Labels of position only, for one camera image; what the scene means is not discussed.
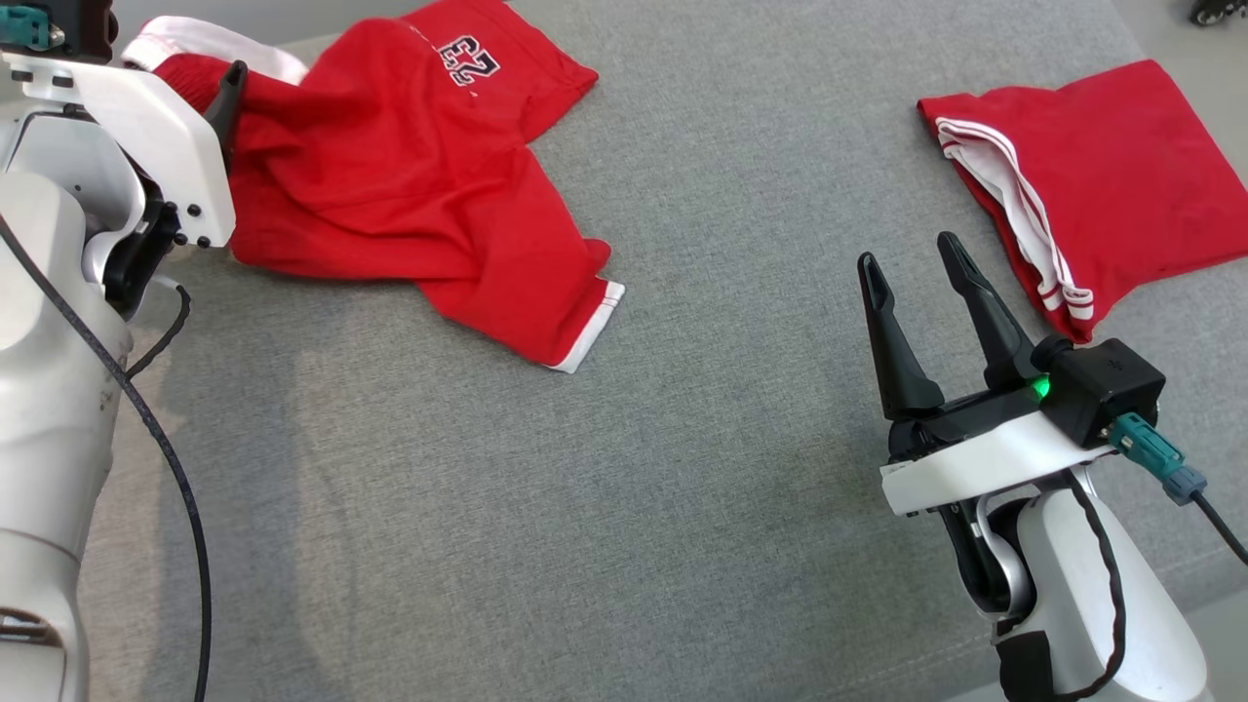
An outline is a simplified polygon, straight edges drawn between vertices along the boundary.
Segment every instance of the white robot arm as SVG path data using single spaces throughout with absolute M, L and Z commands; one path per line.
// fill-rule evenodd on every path
M 2 54 L 27 99 L 0 122 L 0 227 L 24 250 L 0 246 L 0 697 L 76 702 L 79 567 L 124 387 L 21 256 L 124 367 L 126 320 L 170 247 L 233 232 L 226 169 L 246 70 L 223 81 L 210 122 L 158 77 L 102 65 L 109 2 L 5 10 L 35 31 Z
M 1111 436 L 1116 417 L 1156 423 L 1164 376 L 1117 340 L 1075 351 L 1050 337 L 1037 351 L 957 237 L 942 232 L 937 247 L 975 322 L 988 390 L 946 402 L 864 254 L 867 329 L 894 422 L 881 468 L 890 507 L 941 516 L 962 582 L 992 623 L 1011 702 L 1212 701 L 1199 642 L 1087 476 L 1131 446 Z M 1168 491 L 1199 498 L 1192 471 L 1168 470 Z M 990 498 L 1027 485 L 1040 495 L 990 510 Z

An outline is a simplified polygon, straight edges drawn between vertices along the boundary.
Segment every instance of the gray couch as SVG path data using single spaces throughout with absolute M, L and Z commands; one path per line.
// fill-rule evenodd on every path
M 956 231 L 1043 334 L 914 112 L 1141 57 L 1107 1 L 519 0 L 600 84 L 534 146 L 625 296 L 574 376 L 406 284 L 195 252 L 195 314 L 140 387 L 197 491 L 212 700 L 941 700 L 993 680 L 938 520 L 880 491 L 855 259 L 929 373 L 982 360 L 935 250 Z M 1098 329 L 1169 376 L 1164 428 L 1248 531 L 1248 262 L 1147 286 Z M 175 300 L 152 295 L 139 345 Z M 172 480 L 122 410 L 82 573 L 92 696 L 187 697 L 198 595 Z M 1183 607 L 1248 585 L 1117 460 L 1102 497 Z

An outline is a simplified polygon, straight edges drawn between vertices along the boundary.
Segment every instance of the green led light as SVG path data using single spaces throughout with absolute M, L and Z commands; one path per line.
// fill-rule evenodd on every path
M 1040 400 L 1043 400 L 1048 395 L 1048 373 L 1045 373 L 1036 380 L 1031 381 L 1031 388 L 1036 391 Z

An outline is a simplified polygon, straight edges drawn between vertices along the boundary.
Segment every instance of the black cable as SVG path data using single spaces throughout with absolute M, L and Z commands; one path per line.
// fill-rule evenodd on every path
M 208 548 L 203 540 L 203 525 L 200 522 L 200 510 L 195 506 L 195 495 L 191 492 L 191 483 L 186 480 L 186 472 L 182 470 L 182 462 L 178 461 L 177 453 L 173 451 L 173 445 L 170 443 L 168 436 L 165 430 L 161 428 L 160 422 L 156 421 L 156 416 L 152 415 L 151 407 L 144 401 L 144 397 L 139 395 L 134 383 L 126 377 L 125 368 L 121 363 L 109 353 L 109 350 L 104 347 L 104 344 L 95 336 L 95 334 L 86 326 L 74 307 L 61 297 L 61 294 L 56 291 L 47 276 L 39 270 L 39 266 L 30 260 L 30 255 L 26 254 L 26 249 L 22 247 L 21 241 L 17 241 L 17 236 L 14 235 L 12 230 L 9 229 L 9 222 L 5 221 L 4 216 L 0 215 L 0 239 L 4 239 L 5 244 L 9 245 L 9 250 L 21 264 L 21 267 L 26 270 L 26 274 L 35 281 L 35 285 L 44 291 L 44 295 L 52 302 L 52 305 L 61 312 L 65 321 L 74 327 L 74 331 L 82 337 L 82 341 L 91 347 L 91 351 L 100 358 L 104 367 L 109 370 L 117 385 L 130 398 L 130 402 L 135 406 L 139 412 L 139 417 L 144 421 L 147 431 L 151 432 L 152 438 L 156 440 L 156 445 L 160 446 L 161 453 L 165 455 L 165 460 L 168 462 L 170 470 L 173 471 L 173 481 L 177 482 L 177 488 L 182 493 L 182 502 L 186 503 L 186 516 L 191 521 L 191 536 L 195 538 L 195 557 L 200 567 L 200 616 L 201 616 L 201 628 L 200 628 L 200 671 L 195 681 L 195 702 L 203 702 L 203 693 L 208 683 L 208 651 L 212 643 L 212 585 L 208 581 Z
M 1106 662 L 1104 673 L 1092 681 L 1092 685 L 1083 690 L 1057 695 L 1053 697 L 1055 702 L 1087 700 L 1101 692 L 1104 686 L 1109 685 L 1113 676 L 1118 675 L 1122 660 L 1127 657 L 1127 602 L 1122 595 L 1122 573 L 1118 572 L 1118 560 L 1113 557 L 1113 543 L 1109 542 L 1109 535 L 1106 533 L 1104 525 L 1101 523 L 1101 515 L 1097 513 L 1092 498 L 1083 490 L 1083 483 L 1070 471 L 1066 472 L 1066 478 L 1071 492 L 1075 493 L 1075 501 L 1080 503 L 1080 507 L 1083 507 L 1088 527 L 1092 528 L 1092 533 L 1096 535 L 1097 543 L 1101 546 L 1101 560 L 1104 561 L 1104 568 L 1109 571 L 1109 600 L 1113 601 L 1113 653 Z
M 1196 506 L 1199 507 L 1202 512 L 1204 512 L 1204 516 L 1209 517 L 1209 523 L 1213 525 L 1213 528 L 1218 530 L 1218 533 L 1222 535 L 1222 540 L 1227 542 L 1227 546 L 1231 547 L 1231 551 L 1234 552 L 1234 555 L 1241 561 L 1243 561 L 1246 566 L 1248 566 L 1248 550 L 1244 548 L 1243 543 L 1239 543 L 1239 540 L 1236 538 L 1234 532 L 1231 531 L 1231 527 L 1227 526 L 1227 522 L 1222 521 L 1222 515 L 1219 515 L 1218 511 L 1213 508 L 1213 505 L 1209 505 L 1209 501 L 1204 497 L 1204 493 L 1201 492 L 1199 490 L 1193 492 L 1192 502 L 1196 502 Z
M 173 324 L 168 327 L 168 331 L 165 332 L 165 336 L 161 336 L 160 341 L 149 349 L 147 352 L 144 353 L 144 357 L 135 361 L 130 366 L 130 370 L 126 371 L 126 377 L 130 380 L 135 380 L 136 375 L 144 372 L 147 366 L 156 360 L 156 356 L 160 356 L 161 351 L 163 351 L 170 342 L 173 341 L 173 337 L 182 331 L 182 327 L 186 326 L 186 317 L 191 316 L 191 294 L 187 292 L 181 285 L 173 290 L 176 290 L 177 295 L 182 299 L 182 309 L 177 312 L 177 319 L 173 320 Z

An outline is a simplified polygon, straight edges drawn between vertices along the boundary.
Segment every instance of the teal connector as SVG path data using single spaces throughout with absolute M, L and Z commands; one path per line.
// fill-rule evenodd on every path
M 1183 465 L 1183 452 L 1134 412 L 1114 420 L 1109 427 L 1109 445 L 1162 481 L 1166 495 L 1177 505 L 1187 505 L 1194 492 L 1208 487 L 1199 471 Z
M 25 5 L 0 5 L 0 44 L 36 51 L 52 47 L 52 22 L 47 12 Z

